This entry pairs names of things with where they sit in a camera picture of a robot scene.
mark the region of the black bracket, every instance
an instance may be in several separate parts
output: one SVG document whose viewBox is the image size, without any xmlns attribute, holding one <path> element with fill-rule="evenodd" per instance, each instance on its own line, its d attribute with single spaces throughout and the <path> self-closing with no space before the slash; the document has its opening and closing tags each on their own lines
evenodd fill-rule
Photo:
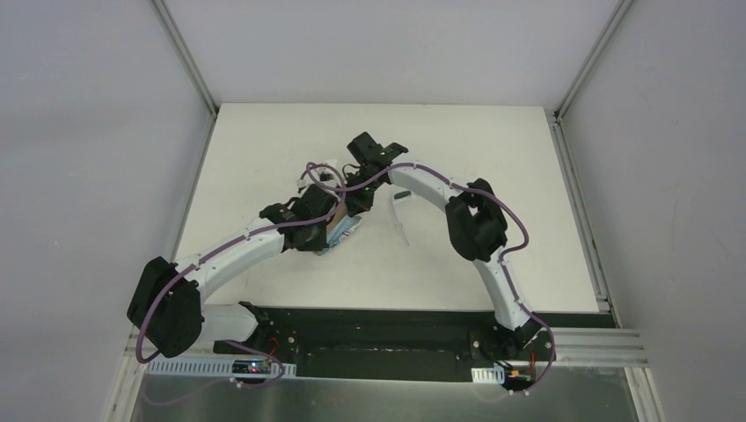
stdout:
<svg viewBox="0 0 746 422">
<path fill-rule="evenodd" d="M 143 269 L 127 318 L 137 328 L 158 292 L 178 273 L 163 257 L 151 260 Z M 202 330 L 200 292 L 196 281 L 179 280 L 158 304 L 145 336 L 166 358 L 182 354 L 200 337 Z"/>
<path fill-rule="evenodd" d="M 270 205 L 259 213 L 259 217 L 266 218 L 274 224 L 302 222 L 326 215 L 336 201 L 334 195 L 316 185 L 310 185 L 300 198 L 295 199 L 292 206 Z M 311 226 L 286 227 L 277 231 L 285 236 L 284 251 L 321 251 L 327 247 L 326 222 L 318 222 Z"/>
<path fill-rule="evenodd" d="M 362 182 L 372 178 L 381 170 L 390 166 L 394 158 L 409 152 L 409 149 L 396 142 L 384 148 L 368 132 L 357 135 L 347 145 L 347 150 L 360 165 L 360 169 L 356 173 L 346 175 L 347 187 L 360 185 Z M 358 215 L 370 211 L 373 207 L 373 195 L 376 189 L 384 183 L 391 183 L 388 174 L 384 174 L 363 189 L 347 193 L 345 199 L 347 214 Z"/>
<path fill-rule="evenodd" d="M 493 193 L 492 187 L 482 178 L 467 185 Z M 508 242 L 505 215 L 500 206 L 482 195 L 464 192 L 450 198 L 445 206 L 445 215 L 450 244 L 464 259 L 488 261 L 498 248 Z"/>
</svg>

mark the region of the purple wire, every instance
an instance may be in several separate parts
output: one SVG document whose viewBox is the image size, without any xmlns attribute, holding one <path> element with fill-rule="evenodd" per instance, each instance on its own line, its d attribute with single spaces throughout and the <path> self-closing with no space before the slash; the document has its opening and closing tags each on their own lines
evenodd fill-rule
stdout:
<svg viewBox="0 0 746 422">
<path fill-rule="evenodd" d="M 347 187 L 347 186 L 344 186 L 344 183 L 343 183 L 344 178 L 342 177 L 342 175 L 337 171 L 337 169 L 335 169 L 331 165 L 328 165 L 328 164 L 307 163 L 305 171 L 301 174 L 301 179 L 303 179 L 305 176 L 308 176 L 314 184 L 316 184 L 317 186 L 321 187 L 322 189 L 325 189 L 325 190 L 330 191 L 330 192 L 340 193 L 340 201 L 338 202 L 338 204 L 337 204 L 336 207 L 333 207 L 329 211 L 329 213 L 327 213 L 326 215 L 321 216 L 321 217 L 317 217 L 317 218 L 313 218 L 313 219 L 310 219 L 310 220 L 306 220 L 306 221 L 302 221 L 302 222 L 284 222 L 284 223 L 280 223 L 280 224 L 274 224 L 274 225 L 270 225 L 270 226 L 266 226 L 266 227 L 261 227 L 261 228 L 255 229 L 255 230 L 253 230 L 253 231 L 251 231 L 249 233 L 248 237 L 246 237 L 246 236 L 239 236 L 239 237 L 236 237 L 234 239 L 231 239 L 230 241 L 226 242 L 225 244 L 222 244 L 222 245 L 218 246 L 213 251 L 207 253 L 204 257 L 202 257 L 198 262 L 199 262 L 200 265 L 202 265 L 202 264 L 206 263 L 208 260 L 210 260 L 213 257 L 215 257 L 216 255 L 220 254 L 221 252 L 229 249 L 231 246 L 233 246 L 235 244 L 238 244 L 238 243 L 240 243 L 243 240 L 248 240 L 252 236 L 258 235 L 259 233 L 264 233 L 264 232 L 267 232 L 267 231 L 270 231 L 270 230 L 282 229 L 282 228 L 286 228 L 286 227 L 307 226 L 307 225 L 312 225 L 312 224 L 316 224 L 316 223 L 319 223 L 319 222 L 326 221 L 329 218 L 333 217 L 334 214 L 336 214 L 336 212 L 339 209 L 339 207 L 342 204 L 344 204 L 346 193 L 352 192 L 352 191 L 355 191 L 355 190 L 358 190 L 358 189 L 362 189 L 365 186 L 368 186 L 371 183 L 373 183 L 376 180 L 378 180 L 378 178 L 380 178 L 381 176 L 383 176 L 385 173 L 387 173 L 387 172 L 389 172 L 391 170 L 394 170 L 394 169 L 402 168 L 402 167 L 410 167 L 410 168 L 423 169 L 424 171 L 426 171 L 430 175 L 432 175 L 432 176 L 438 178 L 439 180 L 441 180 L 443 183 L 445 183 L 445 184 L 447 184 L 449 186 L 452 186 L 452 187 L 454 187 L 454 188 L 456 188 L 456 189 L 458 189 L 460 191 L 467 192 L 467 193 L 474 193 L 474 194 L 482 195 L 482 196 L 488 198 L 489 200 L 491 200 L 494 203 L 496 203 L 503 211 L 505 211 L 505 213 L 510 216 L 510 218 L 516 223 L 516 225 L 518 226 L 518 228 L 521 230 L 521 233 L 523 234 L 523 241 L 520 244 L 518 244 L 517 246 L 513 246 L 513 247 L 510 247 L 510 248 L 507 248 L 507 249 L 503 250 L 502 253 L 499 256 L 499 261 L 500 261 L 500 265 L 501 265 L 502 271 L 505 274 L 505 278 L 506 278 L 506 280 L 508 282 L 508 286 L 510 287 L 510 291 L 512 292 L 512 294 L 513 294 L 516 302 L 518 302 L 518 304 L 519 304 L 520 308 L 523 310 L 523 312 L 525 312 L 532 320 L 534 320 L 537 324 L 541 325 L 549 333 L 550 340 L 552 341 L 552 356 L 548 360 L 544 372 L 542 372 L 542 374 L 537 378 L 536 382 L 530 388 L 528 388 L 528 390 L 531 390 L 531 389 L 535 388 L 536 386 L 539 385 L 540 382 L 542 382 L 545 379 L 545 376 L 549 373 L 549 369 L 552 367 L 552 363 L 556 360 L 556 345 L 555 345 L 555 342 L 554 342 L 554 333 L 552 332 L 552 328 L 549 326 L 549 324 L 545 323 L 541 318 L 539 318 L 538 316 L 536 316 L 536 314 L 534 314 L 533 312 L 531 312 L 525 305 L 523 305 L 522 302 L 520 302 L 521 301 L 521 297 L 518 294 L 517 289 L 516 289 L 516 285 L 513 282 L 513 279 L 510 277 L 510 273 L 508 271 L 508 268 L 506 267 L 506 265 L 504 263 L 504 257 L 506 255 L 508 255 L 509 253 L 514 252 L 514 251 L 520 251 L 521 249 L 524 249 L 524 248 L 526 248 L 526 246 L 528 246 L 528 244 L 529 244 L 529 231 L 526 229 L 526 226 L 523 224 L 523 222 L 521 222 L 521 220 L 518 218 L 518 216 L 516 215 L 516 213 L 514 213 L 513 210 L 511 210 L 505 203 L 503 203 L 501 200 L 499 200 L 497 197 L 495 197 L 490 192 L 483 191 L 481 189 L 474 189 L 474 188 L 470 188 L 468 186 L 461 186 L 461 185 L 457 185 L 455 183 L 452 183 L 450 181 L 450 179 L 448 179 L 446 176 L 442 175 L 439 171 L 436 171 L 436 170 L 434 170 L 434 169 L 432 169 L 430 167 L 427 167 L 426 165 L 415 164 L 415 163 L 397 163 L 397 164 L 392 164 L 391 166 L 386 167 L 385 169 L 379 171 L 378 173 L 376 173 L 375 175 L 373 175 L 368 180 L 362 182 L 361 184 Z M 337 179 L 340 181 L 341 187 L 327 186 L 324 183 L 322 183 L 320 180 L 316 179 L 313 176 L 312 171 L 315 170 L 315 169 L 318 169 L 318 168 L 326 168 L 326 169 L 331 170 L 334 173 L 334 175 L 337 177 Z M 145 332 L 147 332 L 147 328 L 148 328 L 148 325 L 150 324 L 150 320 L 152 319 L 153 315 L 155 314 L 155 310 L 156 310 L 157 306 L 163 300 L 163 298 L 168 293 L 168 291 L 179 280 L 181 280 L 182 278 L 184 278 L 184 276 L 186 276 L 187 274 L 189 274 L 190 272 L 192 272 L 195 269 L 196 269 L 196 266 L 194 264 L 189 265 L 181 273 L 177 274 L 173 279 L 171 279 L 168 283 L 166 283 L 166 285 L 164 286 L 164 288 L 158 293 L 158 295 L 156 296 L 156 298 L 153 300 L 153 303 L 150 305 L 150 308 L 148 309 L 148 312 L 145 314 L 145 318 L 143 319 L 143 323 L 142 323 L 142 325 L 140 327 L 140 332 L 137 334 L 137 342 L 135 344 L 135 357 L 137 358 L 138 362 L 140 362 L 140 363 L 148 363 L 151 360 L 155 359 L 159 355 L 159 352 L 156 351 L 155 353 L 153 353 L 148 358 L 144 358 L 143 357 L 143 341 L 145 339 Z M 249 349 L 248 347 L 245 347 L 245 346 L 241 345 L 238 342 L 234 342 L 232 340 L 229 340 L 228 343 L 230 343 L 234 347 L 237 347 L 239 349 L 248 351 L 249 353 L 263 355 L 263 356 L 266 356 L 268 359 L 270 359 L 269 355 L 265 355 L 262 352 L 254 351 L 253 349 Z M 273 378 L 271 380 L 267 380 L 266 382 L 263 382 L 262 384 L 253 384 L 255 387 L 266 387 L 268 385 L 276 383 L 276 382 L 280 381 L 280 378 L 282 378 L 282 376 L 284 375 L 284 373 L 285 373 L 285 367 L 282 365 L 282 363 L 279 360 L 277 360 L 275 357 L 271 357 L 270 360 L 274 360 L 274 361 L 276 361 L 280 365 L 280 368 L 282 369 L 281 374 L 279 376 L 276 376 L 275 378 Z M 201 390 L 203 390 L 203 389 L 205 389 L 207 387 L 206 386 L 202 386 L 201 388 L 197 389 L 196 391 L 201 391 Z"/>
</svg>

